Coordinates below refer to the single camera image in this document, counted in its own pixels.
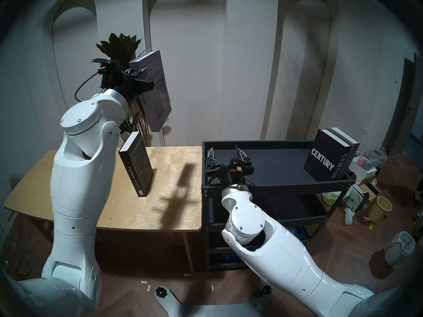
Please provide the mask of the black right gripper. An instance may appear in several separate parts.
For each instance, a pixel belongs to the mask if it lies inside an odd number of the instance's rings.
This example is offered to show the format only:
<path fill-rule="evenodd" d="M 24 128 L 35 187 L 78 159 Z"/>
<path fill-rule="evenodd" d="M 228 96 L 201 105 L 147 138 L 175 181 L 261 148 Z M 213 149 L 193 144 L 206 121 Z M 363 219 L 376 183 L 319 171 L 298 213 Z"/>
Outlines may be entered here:
<path fill-rule="evenodd" d="M 251 158 L 235 145 L 236 156 L 242 160 L 243 167 L 231 167 L 224 164 L 216 164 L 214 149 L 211 147 L 207 152 L 206 177 L 209 177 L 208 186 L 228 187 L 233 184 L 243 184 L 245 176 L 252 175 L 255 168 L 252 166 Z"/>

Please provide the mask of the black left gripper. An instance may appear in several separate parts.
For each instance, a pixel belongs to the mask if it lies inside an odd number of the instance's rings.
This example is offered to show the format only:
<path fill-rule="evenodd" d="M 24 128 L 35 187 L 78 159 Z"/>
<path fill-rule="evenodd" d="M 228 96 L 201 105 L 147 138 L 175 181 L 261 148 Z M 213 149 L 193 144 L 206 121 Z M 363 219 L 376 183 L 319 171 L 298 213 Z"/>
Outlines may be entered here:
<path fill-rule="evenodd" d="M 147 67 L 143 67 L 138 71 L 132 70 L 131 73 L 126 73 L 125 71 L 111 73 L 101 70 L 101 88 L 105 90 L 105 92 L 114 90 L 123 96 L 128 104 L 131 104 L 140 94 L 154 89 L 154 81 L 139 78 L 147 77 L 147 74 Z"/>

